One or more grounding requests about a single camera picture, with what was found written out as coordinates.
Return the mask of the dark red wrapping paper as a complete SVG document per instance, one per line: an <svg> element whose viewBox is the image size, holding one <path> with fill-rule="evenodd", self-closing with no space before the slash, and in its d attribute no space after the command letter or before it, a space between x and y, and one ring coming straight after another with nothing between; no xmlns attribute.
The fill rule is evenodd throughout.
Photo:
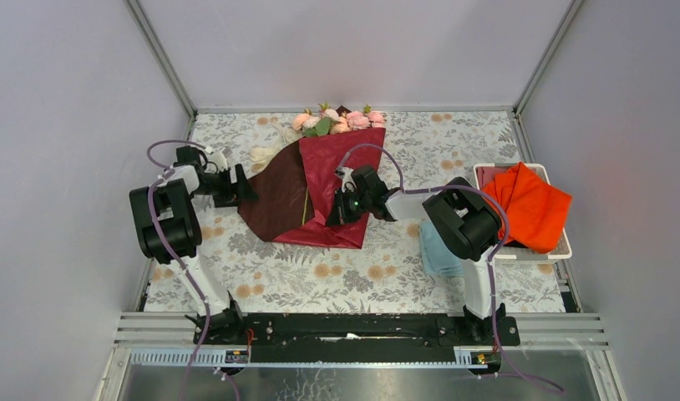
<svg viewBox="0 0 680 401"><path fill-rule="evenodd" d="M341 185L335 169L339 165L378 168L385 135L386 128L370 128L302 136L262 169L252 165L255 175L249 182L259 200L239 205L241 219L265 242L361 248L368 216L344 226L326 226L333 192Z"/></svg>

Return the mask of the pink fake flower bunch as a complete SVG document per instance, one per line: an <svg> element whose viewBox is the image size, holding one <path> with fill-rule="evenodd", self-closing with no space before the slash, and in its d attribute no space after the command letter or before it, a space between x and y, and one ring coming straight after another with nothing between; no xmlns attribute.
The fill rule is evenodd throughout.
<svg viewBox="0 0 680 401"><path fill-rule="evenodd" d="M318 105L316 113L310 109L304 109L291 122L291 129L303 137L319 137L385 127L385 113L373 109L369 104L360 110L350 110L344 106L333 109L329 103L323 103Z"/></svg>

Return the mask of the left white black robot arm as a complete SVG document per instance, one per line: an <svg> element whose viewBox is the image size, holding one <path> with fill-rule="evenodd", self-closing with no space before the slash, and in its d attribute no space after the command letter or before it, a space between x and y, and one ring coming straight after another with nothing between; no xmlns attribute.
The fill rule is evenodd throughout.
<svg viewBox="0 0 680 401"><path fill-rule="evenodd" d="M196 305L194 341L232 344L247 334L241 309L230 291L216 280L200 256L202 229L193 200L209 196L216 208L258 200L240 164L230 165L227 152L189 140L174 140L175 161L155 160L162 169L152 185L134 189L129 203L143 254L176 274Z"/></svg>

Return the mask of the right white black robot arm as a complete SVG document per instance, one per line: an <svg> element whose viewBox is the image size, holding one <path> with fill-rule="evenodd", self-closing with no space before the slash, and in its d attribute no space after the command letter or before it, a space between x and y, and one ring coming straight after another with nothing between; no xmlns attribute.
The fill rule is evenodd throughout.
<svg viewBox="0 0 680 401"><path fill-rule="evenodd" d="M497 343L505 309L496 300L490 263L501 246L503 220L488 198L462 177L443 187L404 190L389 189L369 165L340 167L335 174L341 185L334 191L327 226L348 225L368 214L381 221L427 221L439 245L459 260L466 336L473 343Z"/></svg>

